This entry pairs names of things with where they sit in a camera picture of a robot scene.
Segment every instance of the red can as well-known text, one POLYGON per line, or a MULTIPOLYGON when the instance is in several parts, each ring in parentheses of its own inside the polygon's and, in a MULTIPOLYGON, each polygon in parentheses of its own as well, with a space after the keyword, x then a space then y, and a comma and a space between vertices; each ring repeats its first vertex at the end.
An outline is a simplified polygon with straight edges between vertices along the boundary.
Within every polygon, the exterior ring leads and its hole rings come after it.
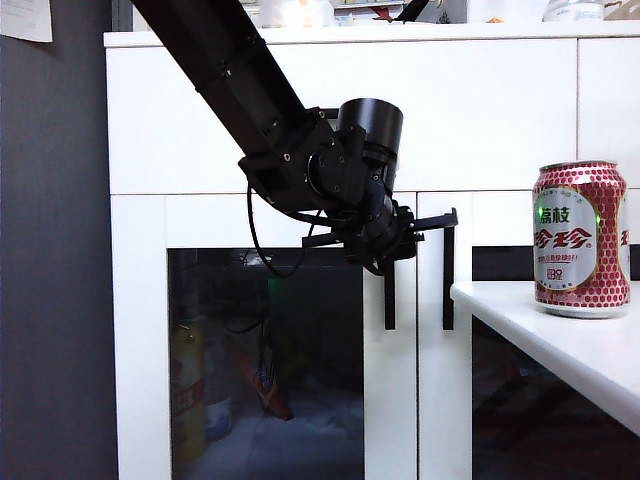
POLYGON ((540 169, 533 187, 536 301, 557 315, 606 318, 629 303, 627 185, 616 164, 540 169))

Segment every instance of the white cabinet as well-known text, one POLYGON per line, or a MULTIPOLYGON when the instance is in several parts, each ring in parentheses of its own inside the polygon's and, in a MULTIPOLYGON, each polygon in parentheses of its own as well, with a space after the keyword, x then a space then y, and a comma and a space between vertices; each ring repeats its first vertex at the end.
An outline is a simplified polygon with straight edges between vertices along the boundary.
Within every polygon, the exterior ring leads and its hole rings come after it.
POLYGON ((579 42, 578 156, 618 162, 640 188, 640 38, 579 42))
MULTIPOLYGON (((433 27, 310 32, 311 43, 273 32, 270 48, 306 106, 373 96, 401 108, 395 198, 421 217, 457 208, 456 280, 471 279, 472 246, 531 245, 542 165, 616 160, 640 208, 639 38, 433 27)), ((119 468, 168 480, 167 249, 252 242, 242 152, 151 34, 129 35, 107 48, 119 468)), ((307 232, 261 201, 255 213, 267 247, 307 232)), ((417 260, 396 265, 396 331, 383 328, 381 279, 363 274, 367 480, 471 478, 471 327, 442 330, 443 235, 425 237, 417 260)))
MULTIPOLYGON (((396 198, 415 211, 415 195, 396 198)), ((244 195, 113 196, 122 480, 171 478, 167 250, 252 247, 244 202, 244 195)), ((297 246, 306 234, 305 225, 283 217, 261 200, 255 210, 264 247, 297 246)), ((397 329, 392 332, 384 330, 381 279, 363 276, 367 479, 416 478, 415 272, 415 259, 397 264, 397 329)))
MULTIPOLYGON (((455 281, 471 280, 472 194, 421 193, 418 215, 455 206, 455 281)), ((418 250, 420 478, 471 478, 471 324, 442 329, 444 234, 427 232, 418 250)))
MULTIPOLYGON (((574 159, 576 40, 277 44, 308 106, 404 114, 399 191, 528 189, 574 159)), ((107 50, 112 193, 241 193, 242 152, 161 47, 107 50)))

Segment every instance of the white shelf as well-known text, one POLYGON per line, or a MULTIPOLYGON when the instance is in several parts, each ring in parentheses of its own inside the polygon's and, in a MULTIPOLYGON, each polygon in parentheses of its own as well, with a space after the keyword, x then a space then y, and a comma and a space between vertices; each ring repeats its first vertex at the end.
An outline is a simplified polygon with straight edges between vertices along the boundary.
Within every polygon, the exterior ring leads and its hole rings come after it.
POLYGON ((626 315, 579 320, 543 313, 533 282, 458 282, 456 308, 475 315, 640 435, 640 282, 626 315))
MULTIPOLYGON (((427 40, 488 40, 516 38, 640 37, 640 20, 616 22, 550 23, 388 23, 359 27, 266 28, 260 30, 270 45, 301 43, 411 42, 427 40)), ((108 48, 159 47, 153 32, 104 34, 108 48)))

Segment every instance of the black handle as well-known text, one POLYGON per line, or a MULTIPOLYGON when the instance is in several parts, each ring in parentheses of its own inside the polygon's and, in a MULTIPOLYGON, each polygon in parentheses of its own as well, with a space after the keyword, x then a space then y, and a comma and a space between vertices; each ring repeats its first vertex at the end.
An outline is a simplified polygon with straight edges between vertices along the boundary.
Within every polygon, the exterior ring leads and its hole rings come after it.
POLYGON ((456 229, 444 229, 444 255, 442 268, 442 329, 453 330, 453 300, 451 286, 453 285, 454 248, 456 229))
POLYGON ((384 329, 396 329, 396 271, 395 262, 384 267, 384 329))

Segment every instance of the can label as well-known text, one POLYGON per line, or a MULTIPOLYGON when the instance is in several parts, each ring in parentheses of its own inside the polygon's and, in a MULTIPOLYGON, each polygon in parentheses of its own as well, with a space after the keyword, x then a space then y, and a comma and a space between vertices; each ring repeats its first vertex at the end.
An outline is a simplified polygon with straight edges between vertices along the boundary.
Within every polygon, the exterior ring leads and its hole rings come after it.
POLYGON ((598 214, 579 192, 545 188, 534 202, 536 281, 549 290, 570 291, 597 267, 598 214))
POLYGON ((627 208, 627 195, 625 194, 618 207, 618 261, 620 262, 620 271, 629 282, 631 281, 631 249, 629 247, 627 208))

